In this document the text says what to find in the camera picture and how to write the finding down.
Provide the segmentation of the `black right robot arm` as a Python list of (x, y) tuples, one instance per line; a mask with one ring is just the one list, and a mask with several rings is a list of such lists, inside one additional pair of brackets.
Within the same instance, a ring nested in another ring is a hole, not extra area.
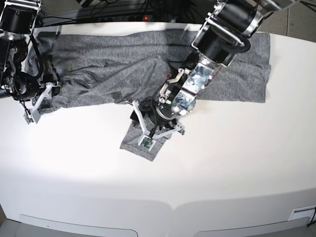
[[(40, 105), (44, 99), (56, 96), (61, 86), (51, 74), (44, 74), (42, 56), (33, 35), (40, 9), (40, 0), (6, 0), (0, 14), (0, 96), (18, 101), (28, 124), (38, 123)], [(30, 43), (39, 65), (35, 76), (22, 70)]]

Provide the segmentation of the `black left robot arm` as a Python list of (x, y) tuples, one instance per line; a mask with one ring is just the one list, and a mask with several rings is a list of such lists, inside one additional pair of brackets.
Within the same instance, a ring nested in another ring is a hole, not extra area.
[(266, 18), (295, 3), (294, 0), (217, 1), (178, 73), (166, 79), (150, 99), (132, 102), (131, 118), (142, 130), (138, 145), (150, 150), (161, 138), (175, 132), (184, 134), (180, 118), (194, 109), (198, 93), (221, 67), (230, 65), (236, 54), (250, 49), (249, 39)]

